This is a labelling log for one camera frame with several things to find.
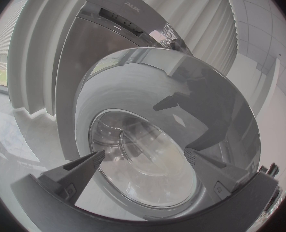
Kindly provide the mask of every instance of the washing machine door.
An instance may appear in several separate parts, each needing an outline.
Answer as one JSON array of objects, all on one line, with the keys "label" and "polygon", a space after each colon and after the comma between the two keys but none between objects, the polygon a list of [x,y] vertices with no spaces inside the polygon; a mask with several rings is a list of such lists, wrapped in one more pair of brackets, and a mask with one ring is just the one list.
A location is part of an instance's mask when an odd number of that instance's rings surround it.
[{"label": "washing machine door", "polygon": [[75,101],[80,156],[105,150],[94,180],[142,219],[202,210],[257,172],[251,109],[194,57],[163,48],[113,53],[85,74]]},{"label": "washing machine door", "polygon": [[[81,158],[12,185],[44,231],[245,231],[277,190],[257,172],[259,132],[242,94],[181,52],[131,48],[104,57],[81,79],[74,114]],[[98,205],[112,200],[141,221],[80,205],[81,194],[84,202],[98,196],[91,177],[106,195]]]}]

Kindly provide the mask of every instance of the wall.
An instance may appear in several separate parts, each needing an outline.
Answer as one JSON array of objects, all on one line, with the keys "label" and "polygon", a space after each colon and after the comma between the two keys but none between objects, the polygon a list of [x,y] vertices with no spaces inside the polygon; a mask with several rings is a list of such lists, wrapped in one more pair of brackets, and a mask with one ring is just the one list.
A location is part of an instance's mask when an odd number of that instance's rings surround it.
[{"label": "wall", "polygon": [[286,95],[286,17],[272,0],[231,0],[239,33],[239,53],[267,75],[280,60],[277,86]]},{"label": "wall", "polygon": [[260,78],[260,72],[256,70],[256,66],[257,62],[238,53],[227,75],[247,101],[250,100]]},{"label": "wall", "polygon": [[280,168],[276,178],[282,180],[286,176],[286,96],[278,87],[257,123],[261,138],[260,166],[269,168],[275,162]]}]

